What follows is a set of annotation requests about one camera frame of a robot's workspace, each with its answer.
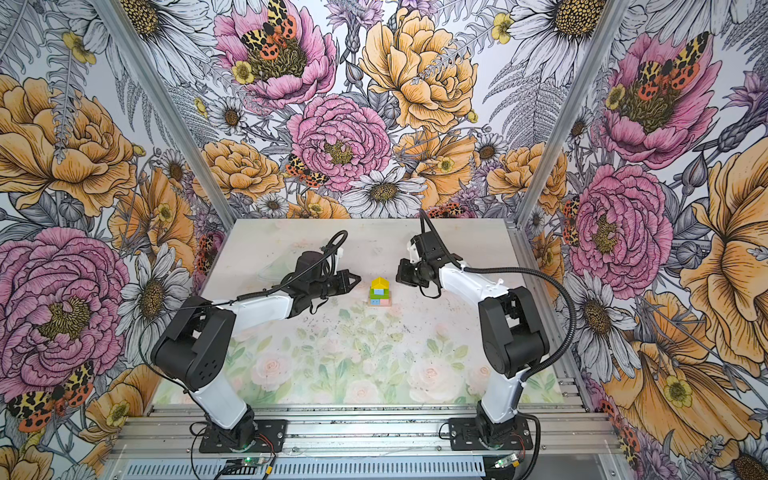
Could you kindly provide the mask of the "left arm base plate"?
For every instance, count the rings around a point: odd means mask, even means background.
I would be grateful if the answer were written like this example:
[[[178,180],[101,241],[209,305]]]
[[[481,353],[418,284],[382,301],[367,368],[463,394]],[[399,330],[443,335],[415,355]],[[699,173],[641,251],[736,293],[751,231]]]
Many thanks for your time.
[[[207,426],[200,441],[204,454],[280,453],[286,438],[286,420],[246,420],[231,430],[215,423]]]

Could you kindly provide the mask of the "green wood block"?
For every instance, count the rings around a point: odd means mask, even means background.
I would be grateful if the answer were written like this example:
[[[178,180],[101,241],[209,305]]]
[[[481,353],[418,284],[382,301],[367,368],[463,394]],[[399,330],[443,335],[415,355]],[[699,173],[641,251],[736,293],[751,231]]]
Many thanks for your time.
[[[391,292],[389,289],[370,289],[369,301],[380,304],[383,301],[391,300]]]

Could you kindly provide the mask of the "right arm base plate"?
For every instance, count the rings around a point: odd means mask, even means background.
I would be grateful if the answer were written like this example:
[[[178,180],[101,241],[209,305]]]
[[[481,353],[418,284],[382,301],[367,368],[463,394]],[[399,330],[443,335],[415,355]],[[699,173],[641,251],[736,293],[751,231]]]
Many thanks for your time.
[[[534,447],[531,428],[517,416],[501,424],[477,418],[450,418],[448,439],[453,451],[529,451]]]

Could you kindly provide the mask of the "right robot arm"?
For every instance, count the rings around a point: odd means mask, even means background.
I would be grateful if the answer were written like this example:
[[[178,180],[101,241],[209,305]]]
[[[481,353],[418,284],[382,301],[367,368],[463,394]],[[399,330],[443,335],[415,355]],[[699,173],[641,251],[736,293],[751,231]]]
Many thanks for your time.
[[[533,369],[549,354],[550,343],[531,292],[524,285],[510,287],[489,277],[523,270],[470,267],[448,252],[435,231],[412,237],[408,252],[399,262],[396,281],[419,289],[435,285],[476,306],[483,352],[493,370],[474,424],[449,421],[455,430],[452,448],[531,449],[534,440],[519,403]]]

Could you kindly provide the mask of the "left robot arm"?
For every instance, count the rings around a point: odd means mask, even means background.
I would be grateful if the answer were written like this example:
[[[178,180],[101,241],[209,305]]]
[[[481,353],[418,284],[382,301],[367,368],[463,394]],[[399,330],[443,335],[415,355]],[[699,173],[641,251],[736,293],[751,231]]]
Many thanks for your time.
[[[294,318],[313,302],[350,293],[361,277],[337,267],[339,256],[302,253],[295,270],[270,289],[234,300],[188,297],[151,350],[150,359],[168,378],[183,385],[206,418],[204,453],[245,452],[279,442],[258,426],[254,412],[228,380],[224,365],[235,334],[261,324]]]

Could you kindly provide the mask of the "yellow wood block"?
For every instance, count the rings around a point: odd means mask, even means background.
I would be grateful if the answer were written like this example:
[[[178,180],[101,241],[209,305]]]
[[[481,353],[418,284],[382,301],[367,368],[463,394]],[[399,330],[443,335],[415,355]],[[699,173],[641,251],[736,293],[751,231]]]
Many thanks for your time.
[[[384,291],[390,289],[390,282],[383,278],[383,277],[377,277],[371,282],[371,289],[374,291]]]

